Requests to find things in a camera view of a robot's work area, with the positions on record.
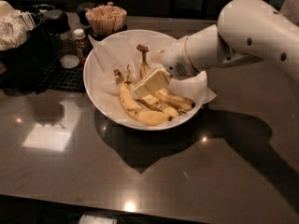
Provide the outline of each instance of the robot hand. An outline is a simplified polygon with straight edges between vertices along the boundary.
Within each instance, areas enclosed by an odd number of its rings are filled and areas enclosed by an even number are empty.
[[[271,61],[299,81],[299,27],[262,0],[233,0],[217,25],[182,37],[162,64],[175,79],[194,77],[209,66]]]

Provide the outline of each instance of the banana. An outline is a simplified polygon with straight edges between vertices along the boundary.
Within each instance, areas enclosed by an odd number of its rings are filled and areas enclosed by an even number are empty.
[[[122,75],[120,70],[114,70],[114,75],[116,77],[119,77],[120,80],[124,81],[124,76]],[[132,89],[134,85],[135,84],[133,82],[129,82],[128,83],[129,90]],[[178,112],[178,110],[176,108],[160,101],[152,94],[149,94],[137,101],[149,109],[162,111],[165,114],[167,114],[168,116],[170,116],[171,118],[175,118],[180,115],[180,113]]]
[[[131,95],[129,81],[130,70],[127,67],[124,80],[120,84],[120,102],[123,110],[132,119],[142,122],[149,126],[156,126],[171,120],[171,117],[161,111],[150,110],[142,107]]]
[[[144,47],[142,45],[138,45],[137,49],[142,52],[142,63],[140,67],[140,76],[141,78],[144,77],[144,75],[147,74],[147,72],[150,70],[150,66],[146,61],[146,54],[149,51],[148,47]],[[173,106],[176,109],[182,109],[185,111],[189,111],[195,107],[195,103],[192,99],[188,97],[184,97],[182,95],[178,95],[166,88],[163,88],[159,91],[156,91],[152,94],[155,96],[158,100]]]

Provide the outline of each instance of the cup of wooden sticks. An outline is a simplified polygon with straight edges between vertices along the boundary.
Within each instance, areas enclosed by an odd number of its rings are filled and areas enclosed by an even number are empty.
[[[127,11],[115,7],[112,2],[89,9],[86,19],[91,25],[92,37],[103,39],[109,35],[123,31],[126,26]]]

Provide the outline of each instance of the black lid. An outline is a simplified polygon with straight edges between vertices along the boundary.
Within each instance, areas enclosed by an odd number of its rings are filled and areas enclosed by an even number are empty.
[[[70,29],[67,15],[61,10],[47,11],[43,13],[43,18],[45,28],[51,34],[62,34]]]
[[[83,25],[89,25],[86,17],[85,17],[85,13],[89,10],[95,7],[95,3],[83,3],[83,4],[79,4],[77,7],[77,14],[78,17],[80,18],[80,22]]]

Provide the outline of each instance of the countertop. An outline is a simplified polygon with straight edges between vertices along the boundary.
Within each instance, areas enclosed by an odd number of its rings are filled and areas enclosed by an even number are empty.
[[[114,123],[86,93],[0,91],[0,194],[207,223],[299,223],[299,83],[266,62],[207,74],[217,98],[160,132]]]

